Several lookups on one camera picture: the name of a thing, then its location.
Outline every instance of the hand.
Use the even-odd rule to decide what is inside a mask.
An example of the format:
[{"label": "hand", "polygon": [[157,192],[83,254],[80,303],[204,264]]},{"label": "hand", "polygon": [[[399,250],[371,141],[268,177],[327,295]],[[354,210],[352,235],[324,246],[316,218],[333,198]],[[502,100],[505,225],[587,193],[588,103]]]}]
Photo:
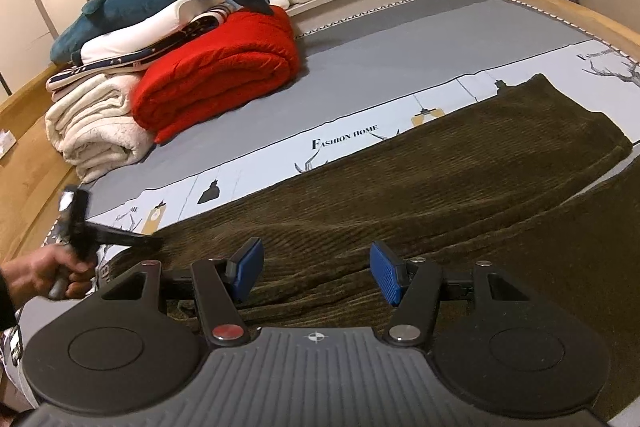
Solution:
[{"label": "hand", "polygon": [[65,296],[69,299],[83,298],[91,289],[95,260],[79,262],[70,247],[47,245],[3,264],[0,270],[14,307],[21,308],[37,295],[47,296],[56,281],[60,266],[66,266],[71,271]]}]

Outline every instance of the gray ribbed pad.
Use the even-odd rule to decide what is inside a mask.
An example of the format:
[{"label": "gray ribbed pad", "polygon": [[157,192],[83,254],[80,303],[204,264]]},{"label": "gray ribbed pad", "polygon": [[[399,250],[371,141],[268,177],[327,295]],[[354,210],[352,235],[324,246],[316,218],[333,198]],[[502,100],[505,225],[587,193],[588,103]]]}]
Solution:
[{"label": "gray ribbed pad", "polygon": [[264,328],[247,346],[214,351],[166,402],[121,417],[76,417],[42,406],[26,427],[601,426],[582,411],[506,419],[452,395],[420,351],[381,343],[370,328]]}]

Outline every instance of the round black disc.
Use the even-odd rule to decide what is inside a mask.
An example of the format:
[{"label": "round black disc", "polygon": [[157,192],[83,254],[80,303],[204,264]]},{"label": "round black disc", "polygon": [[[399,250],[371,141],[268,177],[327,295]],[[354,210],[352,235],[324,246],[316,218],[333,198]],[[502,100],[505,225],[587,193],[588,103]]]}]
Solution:
[{"label": "round black disc", "polygon": [[91,297],[36,333],[22,364],[43,401],[117,415],[174,394],[199,358],[193,333],[171,318],[135,301]]},{"label": "round black disc", "polygon": [[474,313],[439,334],[433,362],[444,383],[481,409],[547,418],[593,403],[607,379],[600,338],[555,307]]}]

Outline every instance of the wardrobe door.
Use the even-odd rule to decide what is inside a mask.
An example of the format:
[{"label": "wardrobe door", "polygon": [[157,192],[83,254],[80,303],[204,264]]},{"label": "wardrobe door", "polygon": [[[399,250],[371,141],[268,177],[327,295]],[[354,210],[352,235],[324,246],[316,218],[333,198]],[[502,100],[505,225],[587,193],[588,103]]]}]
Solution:
[{"label": "wardrobe door", "polygon": [[[52,43],[34,0],[0,0],[0,74],[11,92],[49,66]],[[0,101],[6,98],[0,85]]]}]

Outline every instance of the person's arm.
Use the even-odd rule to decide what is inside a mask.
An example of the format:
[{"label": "person's arm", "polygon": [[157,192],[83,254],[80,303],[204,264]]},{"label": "person's arm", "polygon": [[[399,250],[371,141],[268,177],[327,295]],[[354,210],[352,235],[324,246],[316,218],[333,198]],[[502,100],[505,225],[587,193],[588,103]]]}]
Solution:
[{"label": "person's arm", "polygon": [[49,294],[61,265],[71,270],[65,296],[81,299],[91,289],[95,263],[79,262],[69,247],[47,245],[0,266],[0,330],[15,326],[17,309]]}]

